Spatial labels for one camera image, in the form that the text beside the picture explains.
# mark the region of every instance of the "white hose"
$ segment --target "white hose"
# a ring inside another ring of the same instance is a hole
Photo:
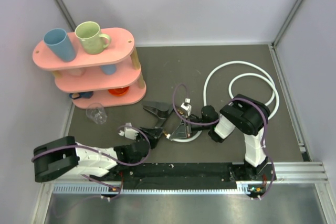
[[[208,87],[208,83],[209,80],[211,78],[211,76],[220,68],[226,67],[228,65],[232,65],[232,64],[242,64],[242,65],[247,65],[250,67],[253,67],[257,70],[259,70],[260,72],[262,72],[267,78],[265,78],[264,76],[260,75],[260,74],[256,74],[256,73],[243,73],[240,74],[238,76],[236,76],[235,78],[232,79],[232,81],[229,84],[228,87],[228,91],[229,91],[229,95],[231,97],[231,99],[233,99],[233,94],[232,94],[232,85],[233,83],[238,80],[239,78],[245,77],[245,76],[254,76],[254,77],[258,77],[261,80],[264,80],[271,88],[272,88],[272,96],[271,98],[265,103],[266,106],[270,105],[271,102],[274,100],[274,97],[276,98],[276,104],[275,107],[271,113],[271,115],[268,117],[268,120],[270,120],[278,111],[279,109],[279,103],[280,103],[280,99],[279,99],[279,93],[275,87],[275,83],[272,79],[272,77],[261,67],[258,67],[257,65],[254,65],[252,63],[246,62],[246,61],[240,61],[240,60],[234,60],[234,61],[229,61],[227,63],[221,64],[218,67],[214,68],[214,70],[211,71],[211,73],[208,75],[208,77],[205,80],[204,83],[204,88],[203,88],[203,105],[206,106],[206,88]],[[170,139],[171,141],[175,141],[175,142],[179,142],[179,143],[188,143],[191,142],[193,140],[195,140],[196,138],[198,138],[198,136],[202,133],[202,131],[198,131],[194,136],[192,136],[191,138],[187,138],[185,140],[180,140],[180,139]]]

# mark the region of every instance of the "clear glass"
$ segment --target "clear glass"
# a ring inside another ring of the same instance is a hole
[[[93,103],[86,109],[86,116],[97,124],[103,124],[107,120],[107,115],[103,105]]]

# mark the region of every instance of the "green mug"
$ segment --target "green mug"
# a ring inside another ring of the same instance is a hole
[[[75,34],[84,51],[90,55],[100,54],[111,43],[111,37],[107,34],[102,34],[100,26],[93,21],[87,21],[77,26]],[[104,43],[104,38],[108,40],[107,44]]]

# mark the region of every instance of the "orange bowl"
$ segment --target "orange bowl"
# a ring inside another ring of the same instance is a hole
[[[109,93],[111,95],[114,95],[115,97],[120,97],[128,92],[130,87],[125,87],[125,88],[119,88],[119,89],[109,89]]]

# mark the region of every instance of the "three-tiered shelf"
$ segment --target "three-tiered shelf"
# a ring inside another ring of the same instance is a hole
[[[75,33],[68,33],[77,52],[76,58],[71,62],[60,60],[43,41],[33,52],[34,63],[53,73],[55,84],[60,90],[66,93],[94,91],[90,99],[72,100],[82,109],[96,102],[105,107],[133,104],[140,101],[146,93],[133,35],[122,28],[105,28],[101,31],[108,34],[112,42],[98,55],[87,54]],[[109,64],[116,64],[117,70],[114,74],[107,75],[99,67]],[[69,72],[72,69],[83,68],[85,72],[80,77],[75,77]],[[123,96],[115,97],[108,92],[108,89],[127,86],[130,86],[129,91]]]

